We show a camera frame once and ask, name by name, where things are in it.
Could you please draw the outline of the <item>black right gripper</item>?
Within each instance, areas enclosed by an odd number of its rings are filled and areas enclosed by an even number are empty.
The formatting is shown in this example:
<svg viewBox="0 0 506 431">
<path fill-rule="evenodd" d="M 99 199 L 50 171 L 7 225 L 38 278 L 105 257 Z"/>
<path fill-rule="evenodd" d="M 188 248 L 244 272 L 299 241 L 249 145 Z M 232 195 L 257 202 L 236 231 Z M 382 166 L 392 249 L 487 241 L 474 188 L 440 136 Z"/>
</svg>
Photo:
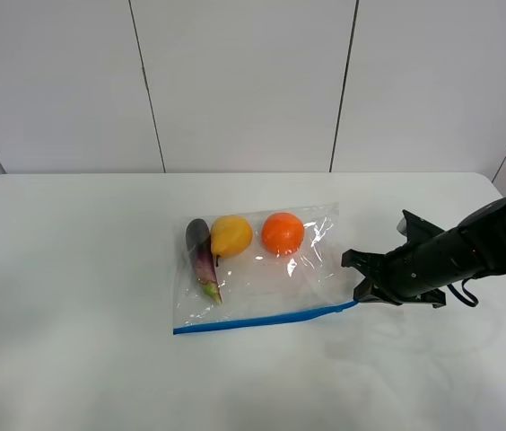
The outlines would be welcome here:
<svg viewBox="0 0 506 431">
<path fill-rule="evenodd" d="M 431 286 L 414 267 L 411 251 L 386 253 L 348 250 L 341 258 L 343 268 L 370 269 L 353 290 L 357 303 L 427 304 L 437 309 L 446 305 L 446 295 Z"/>
</svg>

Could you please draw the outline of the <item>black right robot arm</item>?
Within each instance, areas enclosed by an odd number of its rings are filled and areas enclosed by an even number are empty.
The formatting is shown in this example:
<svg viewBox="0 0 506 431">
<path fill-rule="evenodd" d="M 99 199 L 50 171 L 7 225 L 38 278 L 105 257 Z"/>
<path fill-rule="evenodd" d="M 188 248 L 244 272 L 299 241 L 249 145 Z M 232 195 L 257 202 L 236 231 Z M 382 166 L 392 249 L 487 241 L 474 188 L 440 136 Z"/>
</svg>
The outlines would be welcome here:
<svg viewBox="0 0 506 431">
<path fill-rule="evenodd" d="M 363 279 L 353 290 L 357 303 L 446 304 L 447 287 L 461 303 L 476 307 L 478 299 L 456 282 L 506 275 L 506 198 L 500 198 L 443 230 L 405 211 L 398 231 L 406 242 L 385 253 L 348 250 L 341 265 L 355 268 Z"/>
</svg>

